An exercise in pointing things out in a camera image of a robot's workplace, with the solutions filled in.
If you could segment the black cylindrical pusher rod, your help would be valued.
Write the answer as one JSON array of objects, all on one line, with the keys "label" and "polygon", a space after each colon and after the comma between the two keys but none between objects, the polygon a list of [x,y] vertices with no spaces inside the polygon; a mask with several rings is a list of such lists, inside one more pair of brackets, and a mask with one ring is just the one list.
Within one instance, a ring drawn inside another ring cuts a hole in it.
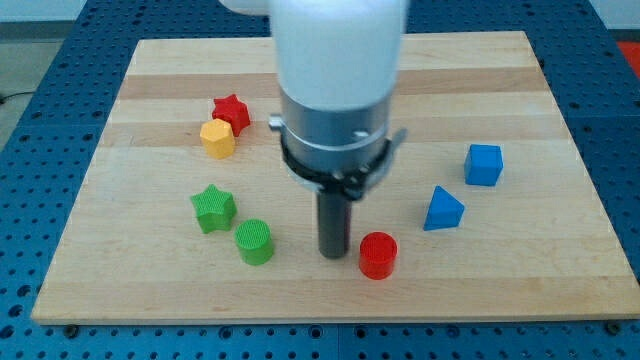
[{"label": "black cylindrical pusher rod", "polygon": [[316,200],[319,251],[328,259],[342,258],[350,247],[351,202],[338,193],[320,193]]}]

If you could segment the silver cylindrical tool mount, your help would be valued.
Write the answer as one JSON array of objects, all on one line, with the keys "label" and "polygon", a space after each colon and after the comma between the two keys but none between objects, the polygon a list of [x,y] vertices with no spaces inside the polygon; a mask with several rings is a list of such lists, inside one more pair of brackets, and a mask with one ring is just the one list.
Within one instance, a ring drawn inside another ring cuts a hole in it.
[{"label": "silver cylindrical tool mount", "polygon": [[388,174],[407,137],[392,136],[391,96],[347,110],[320,110],[281,94],[281,112],[269,119],[280,134],[282,158],[294,178],[318,194],[358,201]]}]

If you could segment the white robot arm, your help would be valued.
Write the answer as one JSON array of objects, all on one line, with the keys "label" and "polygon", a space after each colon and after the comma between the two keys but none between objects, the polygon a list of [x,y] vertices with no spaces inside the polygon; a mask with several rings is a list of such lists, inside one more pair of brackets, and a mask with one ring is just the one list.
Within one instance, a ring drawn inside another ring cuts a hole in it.
[{"label": "white robot arm", "polygon": [[406,130],[390,133],[409,4],[403,0],[222,0],[266,16],[281,112],[269,119],[290,175],[316,195],[318,248],[349,249],[351,205],[388,173]]}]

